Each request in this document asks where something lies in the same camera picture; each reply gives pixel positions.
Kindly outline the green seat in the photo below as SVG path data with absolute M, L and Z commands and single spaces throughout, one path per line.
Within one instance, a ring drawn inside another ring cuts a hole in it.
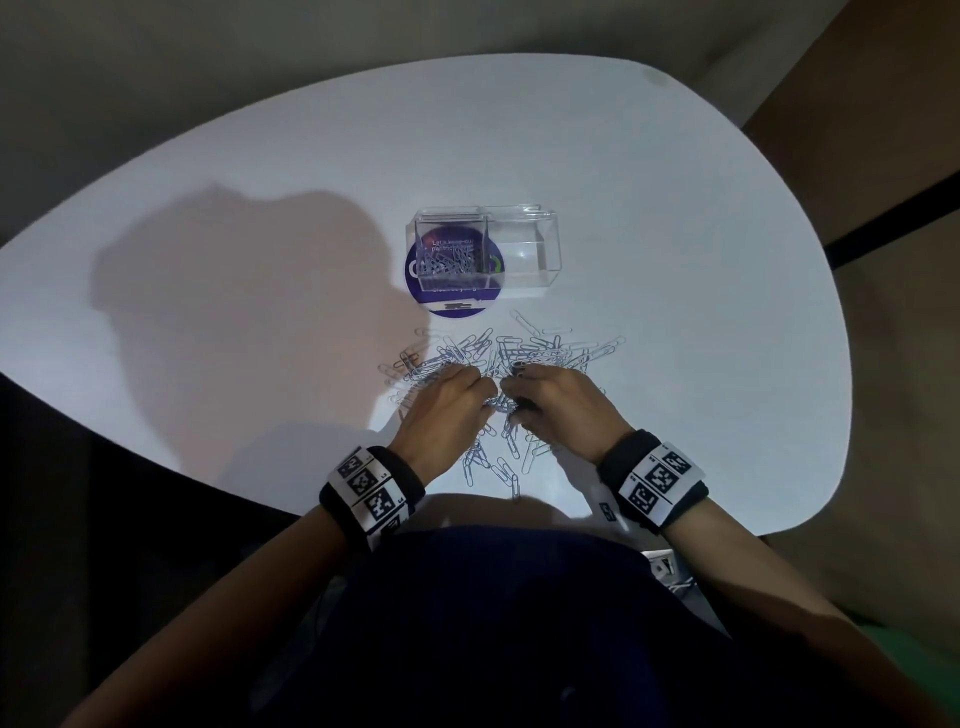
M 960 691 L 960 661 L 866 615 L 846 614 L 918 685 L 938 695 Z

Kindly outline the clear plastic box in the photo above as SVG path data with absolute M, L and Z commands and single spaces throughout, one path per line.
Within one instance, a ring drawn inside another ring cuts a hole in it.
M 541 295 L 563 269 L 557 211 L 539 204 L 460 205 L 423 208 L 406 226 L 417 221 L 483 221 L 489 239 L 504 257 L 499 297 Z

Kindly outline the round purple sticker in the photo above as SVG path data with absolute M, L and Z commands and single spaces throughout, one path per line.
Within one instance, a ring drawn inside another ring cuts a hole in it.
M 418 221 L 408 225 L 404 265 L 412 297 L 442 318 L 464 319 L 502 293 L 504 256 L 483 221 Z

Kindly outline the pile of silver paper clips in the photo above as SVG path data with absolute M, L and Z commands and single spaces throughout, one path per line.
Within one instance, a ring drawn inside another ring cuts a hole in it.
M 516 309 L 510 310 L 512 330 L 488 326 L 466 333 L 454 330 L 414 330 L 414 341 L 394 361 L 380 363 L 378 372 L 390 389 L 389 402 L 404 416 L 414 398 L 438 373 L 450 365 L 472 366 L 482 377 L 499 383 L 520 365 L 551 365 L 586 374 L 590 367 L 618 352 L 624 336 L 607 340 L 580 339 L 569 327 L 538 326 Z M 458 465 L 445 476 L 450 493 L 462 490 L 517 501 L 543 470 L 554 448 L 511 422 L 519 405 L 498 392 L 486 401 L 493 411 Z

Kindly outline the paper clips inside clear box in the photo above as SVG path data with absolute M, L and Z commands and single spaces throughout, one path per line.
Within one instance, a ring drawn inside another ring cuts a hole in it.
M 422 289 L 476 290 L 486 286 L 489 261 L 483 240 L 457 237 L 426 240 L 416 251 L 416 275 Z

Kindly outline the person's left forearm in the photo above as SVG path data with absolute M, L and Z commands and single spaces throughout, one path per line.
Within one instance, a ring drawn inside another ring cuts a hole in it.
M 361 542 L 323 505 L 237 564 L 109 674 L 60 728 L 155 728 L 257 665 Z

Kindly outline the black left wristband with markers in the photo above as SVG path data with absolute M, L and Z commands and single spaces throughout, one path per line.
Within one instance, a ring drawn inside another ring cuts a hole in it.
M 318 502 L 350 545 L 373 552 L 416 513 L 425 494 L 399 455 L 381 445 L 357 446 L 330 471 Z

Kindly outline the person's left hand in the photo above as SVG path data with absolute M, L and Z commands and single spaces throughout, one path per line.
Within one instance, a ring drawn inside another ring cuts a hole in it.
M 490 400 L 445 401 L 441 397 L 444 369 L 415 395 L 388 445 L 389 451 L 402 458 L 425 487 L 446 473 L 474 444 L 495 411 Z

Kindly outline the black right wristband with markers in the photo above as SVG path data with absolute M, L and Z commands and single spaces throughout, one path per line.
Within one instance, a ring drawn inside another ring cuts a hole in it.
M 643 429 L 620 438 L 596 472 L 620 514 L 654 535 L 710 495 L 704 471 L 689 455 Z

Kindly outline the person's right hand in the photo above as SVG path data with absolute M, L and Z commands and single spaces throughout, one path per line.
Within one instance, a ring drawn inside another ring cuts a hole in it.
M 596 466 L 634 428 L 582 371 L 527 364 L 527 376 L 542 389 L 541 421 L 511 421 L 541 441 Z

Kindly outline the black wristband with markers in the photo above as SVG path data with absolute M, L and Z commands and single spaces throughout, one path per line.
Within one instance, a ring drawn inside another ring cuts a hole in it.
M 381 445 L 357 446 L 330 471 L 318 502 L 350 545 L 373 552 L 416 513 L 425 494 L 399 455 Z
M 643 429 L 620 438 L 596 472 L 620 514 L 654 535 L 710 495 L 704 471 L 689 455 Z

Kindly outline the white marker tag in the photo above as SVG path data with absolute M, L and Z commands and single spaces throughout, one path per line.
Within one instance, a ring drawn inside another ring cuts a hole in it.
M 644 550 L 656 581 L 678 599 L 683 600 L 698 589 L 696 578 L 690 573 L 673 549 Z

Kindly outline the person's dark blue shirt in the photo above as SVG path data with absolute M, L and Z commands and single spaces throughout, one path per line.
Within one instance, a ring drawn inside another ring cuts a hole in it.
M 450 527 L 346 579 L 256 728 L 807 728 L 835 707 L 702 621 L 629 547 Z

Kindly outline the person's right forearm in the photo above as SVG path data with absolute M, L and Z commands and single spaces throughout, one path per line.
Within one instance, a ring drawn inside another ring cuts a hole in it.
M 915 685 L 803 575 L 712 499 L 662 529 L 702 583 L 756 618 L 769 633 L 815 656 L 827 677 L 909 728 L 953 728 Z

